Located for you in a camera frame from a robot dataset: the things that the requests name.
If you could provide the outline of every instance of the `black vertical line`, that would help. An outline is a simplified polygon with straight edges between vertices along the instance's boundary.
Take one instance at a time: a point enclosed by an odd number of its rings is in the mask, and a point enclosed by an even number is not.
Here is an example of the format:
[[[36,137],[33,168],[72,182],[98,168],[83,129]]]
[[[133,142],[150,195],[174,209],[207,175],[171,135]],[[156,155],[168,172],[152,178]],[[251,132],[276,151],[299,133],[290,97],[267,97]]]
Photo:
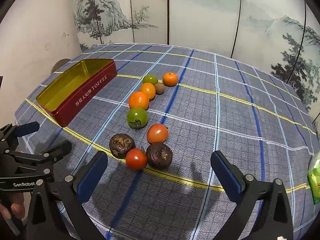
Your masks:
[[[133,37],[133,43],[134,43],[134,31],[133,31],[133,18],[132,18],[132,3],[130,0],[130,10],[131,10],[131,28],[132,28],[132,37]]]
[[[170,43],[170,0],[167,0],[167,44]]]
[[[96,2],[93,0],[93,3],[94,3],[94,14],[96,15],[97,27],[98,27],[99,37],[100,37],[100,43],[102,44],[101,33],[100,33],[100,28],[99,28],[99,24],[98,24],[98,17],[97,17],[97,11],[96,11]]]
[[[294,69],[295,69],[295,67],[296,67],[297,61],[298,61],[299,56],[300,56],[300,52],[301,52],[301,48],[302,48],[302,43],[303,43],[303,38],[304,38],[304,33],[305,33],[305,31],[306,31],[306,20],[307,20],[307,6],[306,6],[306,2],[304,2],[304,26],[303,26],[303,34],[302,34],[301,44],[300,44],[298,56],[297,56],[297,58],[296,58],[296,62],[295,62],[294,65],[293,65],[293,68],[292,68],[292,70],[291,70],[291,73],[290,73],[290,75],[289,75],[288,80],[287,80],[286,83],[288,83],[288,82],[290,81],[290,78],[291,78],[291,76],[292,76],[292,74],[293,74],[293,71],[294,71]]]
[[[232,47],[232,51],[231,51],[231,56],[230,56],[231,58],[233,56],[233,51],[235,50],[235,46],[236,46],[236,40],[237,40],[237,35],[238,35],[239,23],[240,23],[241,3],[242,3],[242,0],[240,0],[240,4],[239,4],[239,16],[238,16],[237,30],[236,30],[235,41],[233,42],[233,47]]]
[[[316,116],[316,118],[312,121],[312,123],[314,123],[314,122],[316,121],[316,119],[319,117],[319,115],[320,115],[320,112],[319,112],[319,114]]]

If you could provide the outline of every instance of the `white wall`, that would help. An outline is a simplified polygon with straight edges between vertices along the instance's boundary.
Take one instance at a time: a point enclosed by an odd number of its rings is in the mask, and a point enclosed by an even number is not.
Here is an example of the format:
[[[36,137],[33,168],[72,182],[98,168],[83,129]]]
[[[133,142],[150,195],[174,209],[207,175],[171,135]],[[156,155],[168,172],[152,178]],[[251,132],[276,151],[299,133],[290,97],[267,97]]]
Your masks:
[[[0,127],[53,65],[81,53],[70,0],[16,0],[0,24]]]

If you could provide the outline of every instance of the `green plastic packaging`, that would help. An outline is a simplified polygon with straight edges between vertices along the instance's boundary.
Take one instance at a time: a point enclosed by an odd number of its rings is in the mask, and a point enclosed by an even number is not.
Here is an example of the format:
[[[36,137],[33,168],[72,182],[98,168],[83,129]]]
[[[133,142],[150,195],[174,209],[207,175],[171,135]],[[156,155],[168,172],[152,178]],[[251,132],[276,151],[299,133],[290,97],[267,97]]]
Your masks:
[[[308,181],[314,205],[320,203],[320,152],[312,157],[308,169]]]

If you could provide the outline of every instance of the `human hand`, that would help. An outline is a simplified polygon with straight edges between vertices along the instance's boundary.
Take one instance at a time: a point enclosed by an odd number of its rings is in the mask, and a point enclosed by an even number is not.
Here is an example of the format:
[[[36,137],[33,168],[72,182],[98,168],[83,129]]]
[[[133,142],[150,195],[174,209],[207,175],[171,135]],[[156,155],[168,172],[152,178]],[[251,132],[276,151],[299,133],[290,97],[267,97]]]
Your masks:
[[[11,193],[9,194],[9,199],[12,202],[12,205],[11,205],[12,213],[19,219],[24,218],[26,210],[23,205],[24,203],[23,193]],[[2,204],[0,204],[0,213],[4,218],[11,219],[10,212]]]

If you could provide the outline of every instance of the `red tomato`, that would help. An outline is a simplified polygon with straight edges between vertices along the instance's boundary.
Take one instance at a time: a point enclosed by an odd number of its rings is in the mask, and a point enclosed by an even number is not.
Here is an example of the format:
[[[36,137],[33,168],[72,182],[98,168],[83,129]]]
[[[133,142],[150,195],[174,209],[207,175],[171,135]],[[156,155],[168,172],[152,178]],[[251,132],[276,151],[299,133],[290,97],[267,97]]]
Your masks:
[[[147,166],[147,157],[139,148],[130,150],[125,156],[125,164],[133,171],[142,170]]]
[[[164,142],[168,138],[168,129],[163,124],[155,123],[147,133],[149,143]]]

